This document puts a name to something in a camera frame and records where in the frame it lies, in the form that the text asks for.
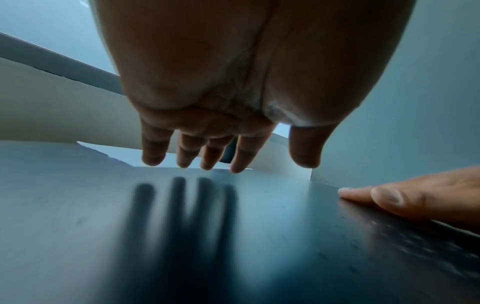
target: dark object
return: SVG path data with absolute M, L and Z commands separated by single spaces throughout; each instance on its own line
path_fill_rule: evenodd
M 1 303 L 479 303 L 475 236 L 247 171 L 0 142 Z
M 235 151 L 237 150 L 237 141 L 239 140 L 238 137 L 235 137 L 233 141 L 225 148 L 225 152 L 223 153 L 223 156 L 221 157 L 220 162 L 225 163 L 225 164 L 231 164 L 234 156 L 235 156 Z

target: hand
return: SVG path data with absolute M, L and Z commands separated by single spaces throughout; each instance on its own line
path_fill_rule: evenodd
M 376 204 L 396 215 L 431 219 L 480 232 L 480 166 L 360 189 L 341 188 L 341 198 Z
M 174 130 L 178 164 L 206 146 L 211 169 L 240 135 L 232 172 L 278 122 L 289 150 L 320 164 L 335 127 L 365 98 L 394 52 L 414 0 L 92 0 L 139 113 L 143 161 L 158 165 Z

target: fingernail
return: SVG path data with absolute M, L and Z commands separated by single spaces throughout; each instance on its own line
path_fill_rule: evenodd
M 403 203 L 402 195 L 398 190 L 377 187 L 375 191 L 382 196 L 385 202 L 392 205 L 401 205 Z

